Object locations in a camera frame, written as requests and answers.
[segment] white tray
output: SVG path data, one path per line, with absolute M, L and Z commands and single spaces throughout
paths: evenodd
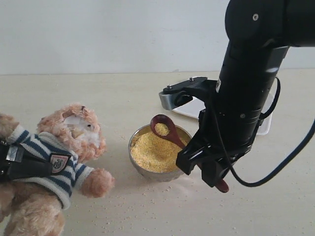
M 268 95 L 266 103 L 262 109 L 263 113 L 266 112 L 270 108 L 273 100 L 274 100 L 274 95 L 272 95 L 270 93 Z M 183 105 L 181 107 L 173 109 L 173 111 L 176 113 L 182 114 L 184 116 L 187 116 L 187 117 L 192 117 L 192 118 L 198 119 L 199 112 L 203 109 L 205 109 L 204 103 L 201 100 L 194 97 L 192 101 L 186 103 L 185 105 Z M 259 129 L 257 131 L 257 135 L 268 134 L 269 129 L 270 129 L 270 125 L 271 125 L 271 119 L 272 119 L 272 113 L 270 114 L 269 117 L 267 117 L 264 120 L 262 125 L 259 127 Z

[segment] teddy bear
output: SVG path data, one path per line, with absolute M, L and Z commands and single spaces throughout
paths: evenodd
M 43 117 L 36 133 L 14 117 L 0 113 L 0 140 L 19 144 L 52 164 L 47 177 L 20 178 L 0 183 L 0 222 L 10 216 L 5 236 L 60 236 L 74 190 L 88 198 L 104 197 L 115 185 L 105 169 L 91 168 L 106 150 L 93 110 L 73 103 Z

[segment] badge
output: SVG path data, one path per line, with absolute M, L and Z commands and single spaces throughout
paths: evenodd
M 50 163 L 53 165 L 52 174 L 57 174 L 63 171 L 71 156 L 62 154 L 52 154 Z

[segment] screw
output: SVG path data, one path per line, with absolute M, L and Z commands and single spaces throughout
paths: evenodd
M 253 16 L 252 16 L 253 21 L 257 21 L 258 18 L 259 18 L 259 15 L 257 13 L 253 14 Z

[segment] blue and white striped sweater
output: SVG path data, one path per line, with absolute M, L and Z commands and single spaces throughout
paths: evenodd
M 52 153 L 71 156 L 65 169 L 58 174 L 43 178 L 31 177 L 15 180 L 37 183 L 51 190 L 58 196 L 63 209 L 68 209 L 71 205 L 72 189 L 80 189 L 86 177 L 94 170 L 94 168 L 78 163 L 78 155 L 69 151 L 54 135 L 48 132 L 32 134 L 18 125 L 7 139 L 7 143 L 21 144 L 31 154 L 47 161 L 50 160 Z

